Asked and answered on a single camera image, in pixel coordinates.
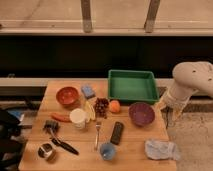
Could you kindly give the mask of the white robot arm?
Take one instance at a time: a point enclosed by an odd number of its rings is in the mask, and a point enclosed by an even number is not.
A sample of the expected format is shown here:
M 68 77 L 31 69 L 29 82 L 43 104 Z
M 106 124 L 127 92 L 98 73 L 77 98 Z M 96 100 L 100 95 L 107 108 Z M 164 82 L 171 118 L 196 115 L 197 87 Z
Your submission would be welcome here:
M 206 61 L 181 62 L 172 71 L 173 83 L 161 96 L 157 106 L 173 109 L 172 120 L 182 114 L 192 95 L 202 92 L 213 98 L 213 64 Z

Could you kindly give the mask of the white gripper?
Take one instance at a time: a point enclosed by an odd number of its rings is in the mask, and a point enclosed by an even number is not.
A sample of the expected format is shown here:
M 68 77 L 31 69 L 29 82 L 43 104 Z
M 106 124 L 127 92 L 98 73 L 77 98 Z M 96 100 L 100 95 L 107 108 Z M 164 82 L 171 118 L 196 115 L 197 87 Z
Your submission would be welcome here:
M 194 94 L 194 89 L 185 87 L 174 82 L 161 96 L 157 107 L 162 110 L 165 107 L 173 109 L 172 120 L 176 121 L 182 114 L 190 97 Z

